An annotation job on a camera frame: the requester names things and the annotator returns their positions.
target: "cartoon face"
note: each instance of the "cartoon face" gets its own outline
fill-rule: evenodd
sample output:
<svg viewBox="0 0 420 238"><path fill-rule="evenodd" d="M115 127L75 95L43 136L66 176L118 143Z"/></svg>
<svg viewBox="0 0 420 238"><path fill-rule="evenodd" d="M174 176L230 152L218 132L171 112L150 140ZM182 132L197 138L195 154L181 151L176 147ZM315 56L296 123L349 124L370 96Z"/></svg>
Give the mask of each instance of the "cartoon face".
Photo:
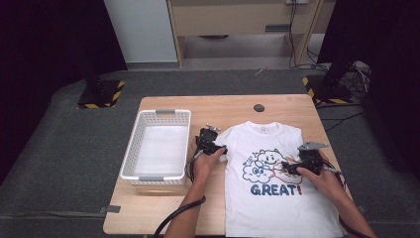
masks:
<svg viewBox="0 0 420 238"><path fill-rule="evenodd" d="M275 164L282 160L282 155L277 149L274 149L273 151L260 150L258 159L272 169Z"/></svg>
<svg viewBox="0 0 420 238"><path fill-rule="evenodd" d="M272 177L272 171L260 161L251 163L244 167L244 179L251 182L268 182Z"/></svg>

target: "black mat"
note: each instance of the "black mat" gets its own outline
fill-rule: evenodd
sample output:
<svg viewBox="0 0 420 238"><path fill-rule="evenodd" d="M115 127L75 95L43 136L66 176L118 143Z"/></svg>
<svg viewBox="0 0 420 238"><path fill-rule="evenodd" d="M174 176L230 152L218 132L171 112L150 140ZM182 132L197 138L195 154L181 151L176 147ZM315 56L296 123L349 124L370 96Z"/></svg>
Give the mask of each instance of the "black mat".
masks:
<svg viewBox="0 0 420 238"><path fill-rule="evenodd" d="M103 218L17 216L34 211L97 212L110 202L141 99L146 96L306 93L314 70L114 72L126 82L115 107L77 109L79 81L58 91L0 187L0 237L107 237ZM319 109L345 118L359 106ZM324 121L328 129L339 121ZM420 234L420 182L395 172L361 115L328 131L357 204L381 237Z"/></svg>

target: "human hand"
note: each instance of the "human hand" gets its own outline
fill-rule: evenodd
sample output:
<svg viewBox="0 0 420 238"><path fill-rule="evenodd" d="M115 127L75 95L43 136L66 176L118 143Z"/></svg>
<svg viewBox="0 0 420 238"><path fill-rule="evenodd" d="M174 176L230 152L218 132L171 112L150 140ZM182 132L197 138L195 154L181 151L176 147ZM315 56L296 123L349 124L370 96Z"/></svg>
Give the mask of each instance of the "human hand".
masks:
<svg viewBox="0 0 420 238"><path fill-rule="evenodd" d="M324 160L328 161L328 158L322 151L319 151L319 153ZM328 196L332 201L336 201L343 198L343 196L347 196L334 173L321 170L320 175L317 176L305 168L297 168L297 171L304 177L311 180L318 190Z"/></svg>
<svg viewBox="0 0 420 238"><path fill-rule="evenodd" d="M193 151L196 151L197 146L195 145L195 143L192 143L191 146L192 146ZM204 153L201 154L194 162L195 180L198 180L198 179L207 180L210 177L218 159L223 155L225 150L226 150L225 148L221 148L210 156Z"/></svg>

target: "white wall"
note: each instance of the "white wall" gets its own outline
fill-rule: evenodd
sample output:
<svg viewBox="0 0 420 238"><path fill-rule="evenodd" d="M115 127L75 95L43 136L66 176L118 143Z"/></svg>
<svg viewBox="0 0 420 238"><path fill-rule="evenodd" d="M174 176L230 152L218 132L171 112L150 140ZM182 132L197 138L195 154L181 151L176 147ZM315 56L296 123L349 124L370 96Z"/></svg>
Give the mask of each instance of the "white wall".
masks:
<svg viewBox="0 0 420 238"><path fill-rule="evenodd" d="M165 0L104 0L126 62L177 62Z"/></svg>

